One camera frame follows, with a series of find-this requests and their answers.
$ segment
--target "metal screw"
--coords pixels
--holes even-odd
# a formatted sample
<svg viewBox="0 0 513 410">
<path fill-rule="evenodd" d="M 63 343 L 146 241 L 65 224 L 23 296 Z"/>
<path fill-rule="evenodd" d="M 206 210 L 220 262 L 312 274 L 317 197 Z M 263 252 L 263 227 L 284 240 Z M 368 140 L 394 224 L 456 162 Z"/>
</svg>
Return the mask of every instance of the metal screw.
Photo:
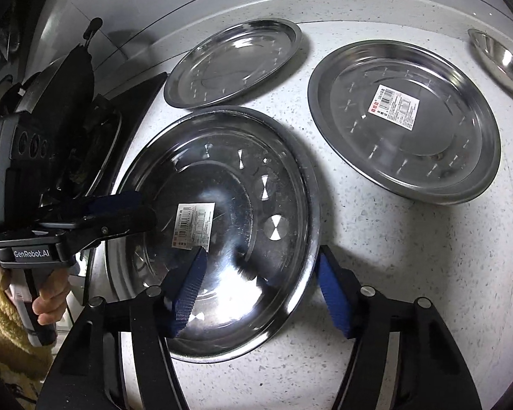
<svg viewBox="0 0 513 410">
<path fill-rule="evenodd" d="M 416 303 L 422 308 L 430 308 L 431 301 L 427 297 L 419 297 Z"/>
<path fill-rule="evenodd" d="M 151 285 L 146 289 L 146 295 L 148 297 L 156 297 L 161 294 L 161 288 L 157 285 Z"/>
<path fill-rule="evenodd" d="M 89 299 L 89 306 L 99 306 L 103 303 L 104 299 L 100 296 L 94 296 Z"/>
<path fill-rule="evenodd" d="M 373 297 L 376 294 L 376 290 L 368 285 L 362 286 L 360 291 L 362 295 L 367 297 Z"/>
</svg>

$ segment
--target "barcode sticker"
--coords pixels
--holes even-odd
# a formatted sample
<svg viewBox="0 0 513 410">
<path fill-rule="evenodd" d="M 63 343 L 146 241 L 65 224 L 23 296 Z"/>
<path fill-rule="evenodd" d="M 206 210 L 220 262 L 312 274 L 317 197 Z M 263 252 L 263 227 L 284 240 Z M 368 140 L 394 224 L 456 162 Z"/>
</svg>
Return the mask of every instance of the barcode sticker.
<svg viewBox="0 0 513 410">
<path fill-rule="evenodd" d="M 203 246 L 209 252 L 214 211 L 214 203 L 179 203 L 171 246 L 185 250 Z"/>
<path fill-rule="evenodd" d="M 417 98 L 381 84 L 370 104 L 369 113 L 412 131 L 419 103 Z"/>
</svg>

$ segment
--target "countertop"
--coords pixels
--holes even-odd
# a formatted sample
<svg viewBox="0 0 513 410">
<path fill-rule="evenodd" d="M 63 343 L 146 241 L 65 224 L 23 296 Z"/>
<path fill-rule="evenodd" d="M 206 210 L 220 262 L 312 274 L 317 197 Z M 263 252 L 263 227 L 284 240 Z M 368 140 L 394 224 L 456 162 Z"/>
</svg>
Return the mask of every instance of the countertop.
<svg viewBox="0 0 513 410">
<path fill-rule="evenodd" d="M 471 371 L 483 408 L 513 380 L 513 99 L 476 64 L 468 42 L 422 29 L 374 22 L 301 23 L 295 57 L 272 79 L 233 101 L 287 126 L 305 145 L 321 189 L 322 239 L 364 284 L 386 296 L 429 297 L 441 312 Z M 360 176 L 330 148 L 314 124 L 307 84 L 319 61 L 340 46 L 370 38 L 410 42 L 451 61 L 482 91 L 498 122 L 502 161 L 490 188 L 475 200 L 434 206 L 389 193 Z M 171 70 L 179 57 L 160 69 Z M 168 106 L 159 92 L 120 170 L 141 148 L 187 111 Z M 102 261 L 91 295 L 110 296 Z M 126 385 L 136 383 L 124 342 Z M 175 362 L 190 408 L 330 408 L 352 342 L 334 328 L 315 282 L 285 327 L 253 352 L 230 362 Z M 395 374 L 391 351 L 379 408 L 389 408 Z"/>
</svg>

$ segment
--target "person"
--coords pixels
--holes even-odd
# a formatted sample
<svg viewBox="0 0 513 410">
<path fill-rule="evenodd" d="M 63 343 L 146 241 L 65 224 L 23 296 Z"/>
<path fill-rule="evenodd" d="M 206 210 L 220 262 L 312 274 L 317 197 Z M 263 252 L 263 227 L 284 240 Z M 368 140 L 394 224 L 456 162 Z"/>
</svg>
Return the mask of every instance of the person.
<svg viewBox="0 0 513 410">
<path fill-rule="evenodd" d="M 33 410 L 52 362 L 51 346 L 34 347 L 21 323 L 11 294 L 10 273 L 0 267 L 0 379 L 26 410 Z M 34 300 L 32 308 L 41 325 L 59 322 L 67 308 L 70 292 L 68 270 L 55 270 L 48 277 Z M 11 408 L 0 394 L 0 408 Z"/>
</svg>

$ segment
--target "metal bowl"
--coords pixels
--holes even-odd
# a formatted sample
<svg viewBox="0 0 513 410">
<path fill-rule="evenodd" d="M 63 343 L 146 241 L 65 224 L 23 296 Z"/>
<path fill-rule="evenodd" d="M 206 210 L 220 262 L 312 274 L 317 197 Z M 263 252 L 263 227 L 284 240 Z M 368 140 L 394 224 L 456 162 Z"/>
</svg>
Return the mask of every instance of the metal bowl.
<svg viewBox="0 0 513 410">
<path fill-rule="evenodd" d="M 173 69 L 163 89 L 175 108 L 225 102 L 268 78 L 293 57 L 302 40 L 288 20 L 252 20 L 222 30 L 192 49 Z"/>
<path fill-rule="evenodd" d="M 469 29 L 467 33 L 485 69 L 499 84 L 513 92 L 513 54 L 484 32 Z"/>
<path fill-rule="evenodd" d="M 304 149 L 273 119 L 237 106 L 191 113 L 160 132 L 118 188 L 142 192 L 156 230 L 107 242 L 120 299 L 186 262 L 172 247 L 181 203 L 215 203 L 208 268 L 175 359 L 212 363 L 272 337 L 305 291 L 319 245 L 319 195 Z"/>
<path fill-rule="evenodd" d="M 402 94 L 382 99 L 399 117 L 372 113 L 384 87 Z M 466 202 L 498 171 L 499 131 L 485 98 L 454 65 L 418 46 L 368 40 L 337 49 L 313 71 L 308 102 L 321 134 L 349 165 L 404 197 Z M 399 121 L 410 106 L 412 124 Z"/>
</svg>

